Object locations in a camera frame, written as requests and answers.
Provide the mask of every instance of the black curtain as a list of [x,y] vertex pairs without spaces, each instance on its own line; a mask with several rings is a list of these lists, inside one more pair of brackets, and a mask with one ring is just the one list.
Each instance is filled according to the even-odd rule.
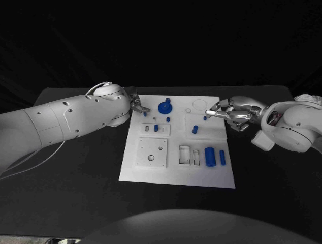
[[45,87],[322,84],[322,1],[0,11],[0,113]]

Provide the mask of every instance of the white cloth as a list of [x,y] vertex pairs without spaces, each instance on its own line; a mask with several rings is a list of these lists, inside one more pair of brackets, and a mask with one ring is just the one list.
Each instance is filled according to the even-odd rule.
[[311,96],[310,94],[304,93],[294,97],[294,101],[307,101],[317,103],[322,106],[322,97],[320,96]]

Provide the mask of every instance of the black table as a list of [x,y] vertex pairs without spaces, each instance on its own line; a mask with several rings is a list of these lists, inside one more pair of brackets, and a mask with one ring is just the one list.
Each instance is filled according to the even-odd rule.
[[[84,94],[86,88],[47,88],[35,105]],[[149,87],[145,95],[250,96],[267,105],[290,101],[283,86]],[[274,146],[261,151],[227,126],[235,189],[119,182],[129,121],[65,141],[47,162],[0,181],[0,234],[83,238],[99,227],[160,209],[205,209],[262,220],[322,242],[322,155]],[[21,165],[37,164],[44,148]]]

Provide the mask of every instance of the floor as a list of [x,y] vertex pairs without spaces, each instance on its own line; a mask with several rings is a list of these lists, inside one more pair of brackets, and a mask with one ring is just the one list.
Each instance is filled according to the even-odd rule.
[[47,238],[0,236],[0,244],[44,244]]

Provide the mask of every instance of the blue cylinder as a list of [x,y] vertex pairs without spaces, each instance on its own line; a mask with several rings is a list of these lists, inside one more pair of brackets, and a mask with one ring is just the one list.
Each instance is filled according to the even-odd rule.
[[221,165],[225,165],[224,151],[219,150]]
[[163,102],[159,103],[157,105],[157,111],[160,114],[168,114],[172,111],[172,105],[170,105],[170,99],[166,98]]
[[206,160],[206,167],[214,167],[215,157],[214,157],[214,149],[211,147],[205,148],[205,160]]
[[192,134],[196,133],[196,126],[192,127]]

